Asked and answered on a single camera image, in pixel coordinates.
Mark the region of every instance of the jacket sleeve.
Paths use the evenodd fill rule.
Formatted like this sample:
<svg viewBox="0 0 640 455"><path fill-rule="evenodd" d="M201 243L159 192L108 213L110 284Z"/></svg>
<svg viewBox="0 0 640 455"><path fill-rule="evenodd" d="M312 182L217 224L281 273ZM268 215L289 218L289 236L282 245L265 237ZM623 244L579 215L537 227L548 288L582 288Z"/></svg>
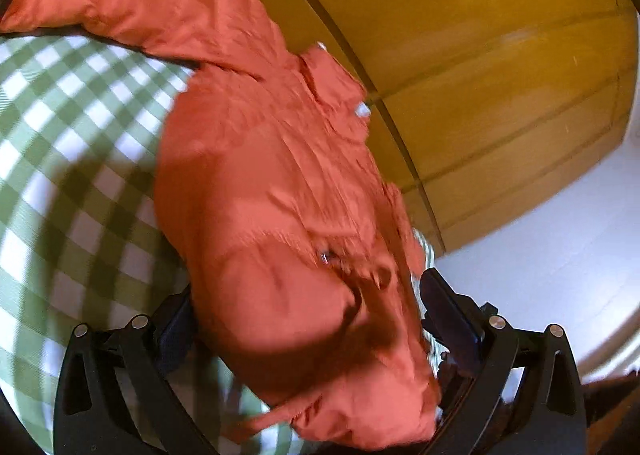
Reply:
<svg viewBox="0 0 640 455"><path fill-rule="evenodd" d="M258 0L13 0L0 32L76 24L148 54L260 78L290 59Z"/></svg>

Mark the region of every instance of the gingham blanket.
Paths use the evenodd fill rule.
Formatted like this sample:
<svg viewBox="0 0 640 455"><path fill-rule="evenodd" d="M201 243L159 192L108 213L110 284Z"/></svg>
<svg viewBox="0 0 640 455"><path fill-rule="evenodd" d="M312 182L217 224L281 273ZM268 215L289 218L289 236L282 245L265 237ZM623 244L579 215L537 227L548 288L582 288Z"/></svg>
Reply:
<svg viewBox="0 0 640 455"><path fill-rule="evenodd" d="M184 67L82 36L0 37L0 389L48 453L74 326L122 327L186 284L151 195L162 122L189 77ZM268 408L203 347L170 383L223 454L316 447L288 425L242 447L221 438L221 423Z"/></svg>

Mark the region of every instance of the black mount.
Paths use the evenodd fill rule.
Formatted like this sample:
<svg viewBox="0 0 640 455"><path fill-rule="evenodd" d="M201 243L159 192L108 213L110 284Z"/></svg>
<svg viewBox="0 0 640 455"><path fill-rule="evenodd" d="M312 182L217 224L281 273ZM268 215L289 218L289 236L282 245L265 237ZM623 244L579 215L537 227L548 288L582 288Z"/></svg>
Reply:
<svg viewBox="0 0 640 455"><path fill-rule="evenodd" d="M429 443L395 447L399 455L470 455L491 420L511 369L524 367L513 413L486 455L584 455L586 416L564 330L521 331L456 294L436 269L423 273L423 326L449 350L458 371L443 398L444 421ZM165 380L196 332L189 288L152 317L123 329L76 327L62 365L54 412L56 455L218 455ZM129 414L115 369L124 368L164 450L145 443ZM361 451L330 445L324 455Z"/></svg>

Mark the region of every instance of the metal screw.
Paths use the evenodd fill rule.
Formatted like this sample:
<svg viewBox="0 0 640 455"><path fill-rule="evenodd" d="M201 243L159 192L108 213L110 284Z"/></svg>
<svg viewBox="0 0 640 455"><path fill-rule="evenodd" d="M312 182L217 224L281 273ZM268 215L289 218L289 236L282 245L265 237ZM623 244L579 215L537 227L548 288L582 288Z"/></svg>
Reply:
<svg viewBox="0 0 640 455"><path fill-rule="evenodd" d="M320 253L320 260L322 260L326 264L329 264L334 258L337 257L335 256L335 253L333 251L323 251L322 253Z"/></svg>
<svg viewBox="0 0 640 455"><path fill-rule="evenodd" d="M131 320L131 326L134 329L143 329L148 325L148 323L149 323L149 318L146 317L144 314L139 314L138 316L133 318L133 320Z"/></svg>
<svg viewBox="0 0 640 455"><path fill-rule="evenodd" d="M489 324L494 329L504 329L507 326L507 322L504 320L502 316L491 316L489 318Z"/></svg>
<svg viewBox="0 0 640 455"><path fill-rule="evenodd" d="M74 336L76 338L81 338L82 336L87 334L87 332L89 332L89 327L86 326L86 324L81 323L74 329Z"/></svg>
<svg viewBox="0 0 640 455"><path fill-rule="evenodd" d="M556 338L564 336L564 330L562 330L562 327L559 325L551 325L549 327L549 332L551 332Z"/></svg>

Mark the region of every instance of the fabric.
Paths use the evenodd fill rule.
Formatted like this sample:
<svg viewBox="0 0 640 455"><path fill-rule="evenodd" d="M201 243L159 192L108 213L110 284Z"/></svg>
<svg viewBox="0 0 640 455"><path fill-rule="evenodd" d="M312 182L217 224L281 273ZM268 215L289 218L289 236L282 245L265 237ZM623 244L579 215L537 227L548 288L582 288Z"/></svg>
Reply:
<svg viewBox="0 0 640 455"><path fill-rule="evenodd" d="M78 23L200 63L165 121L154 200L204 339L271 406L224 435L431 438L440 395L410 283L424 252L364 144L360 83L320 47L289 54L257 0L14 0L0 30Z"/></svg>
<svg viewBox="0 0 640 455"><path fill-rule="evenodd" d="M122 327L187 280L156 225L152 186L162 124L191 74L85 37L0 37L0 389L46 453L74 327ZM222 455L315 447L287 424L242 447L220 437L222 422L267 408L203 347L170 383Z"/></svg>
<svg viewBox="0 0 640 455"><path fill-rule="evenodd" d="M436 260L436 252L433 248L433 245L429 243L429 241L424 237L424 235L414 229L414 237L420 244L420 247L423 248L425 254L425 262L424 262L424 270L430 269L431 267L435 267ZM422 303L422 298L420 297L420 276L413 275L411 277L411 284L414 289L415 300L418 302L418 309L420 310L420 316L423 317L427 313L427 307ZM429 365L431 366L431 370L434 374L438 374L438 369L440 367L440 362L442 361L442 354L447 352L447 348L444 345L441 345L436 341L433 335L426 330L423 330L425 339L427 340L430 351L429 351Z"/></svg>

